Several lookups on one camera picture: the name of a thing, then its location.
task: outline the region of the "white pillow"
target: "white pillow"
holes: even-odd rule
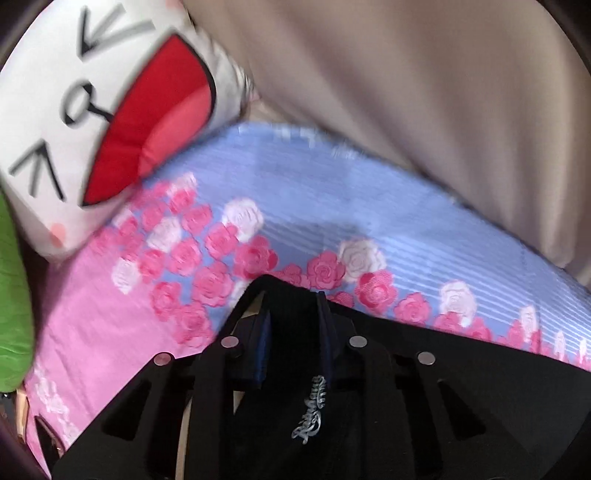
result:
[[[176,0],[54,0],[0,71],[0,177],[30,244],[74,253],[248,90]]]

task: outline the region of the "red open mouth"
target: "red open mouth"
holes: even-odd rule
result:
[[[178,34],[168,37],[114,113],[81,205],[109,200],[161,165],[203,129],[215,100],[203,60]]]

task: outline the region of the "bed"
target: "bed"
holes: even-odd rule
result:
[[[241,123],[52,266],[26,388],[68,447],[155,354],[200,352],[270,273],[375,316],[590,367],[591,298],[429,181],[308,128]]]

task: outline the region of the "beige curtain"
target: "beige curtain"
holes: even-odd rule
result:
[[[185,0],[264,99],[591,284],[591,76],[535,0]]]

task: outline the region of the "black eye marking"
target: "black eye marking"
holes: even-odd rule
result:
[[[56,195],[62,201],[66,201],[60,183],[57,181],[56,171],[53,168],[49,150],[47,149],[47,142],[39,140],[29,151],[27,151],[21,158],[19,158],[8,170],[8,173],[13,177],[30,161],[34,162],[33,172],[31,173],[31,184],[29,185],[29,195],[33,198],[37,197],[37,189],[39,187],[39,179],[41,175],[41,164],[47,165],[47,170],[51,177],[51,182],[56,191]]]
[[[156,27],[151,21],[140,22],[130,27],[119,30],[118,32],[112,33],[111,35],[105,36],[107,30],[109,30],[113,24],[117,21],[121,15],[125,14],[125,8],[122,4],[117,5],[95,28],[94,32],[88,32],[88,22],[90,18],[90,10],[88,7],[84,7],[80,13],[80,27],[79,27],[79,42],[78,42],[78,57],[85,61],[86,56],[95,53],[99,50],[112,47],[113,45],[120,43],[128,38],[141,35],[152,30],[156,30]]]

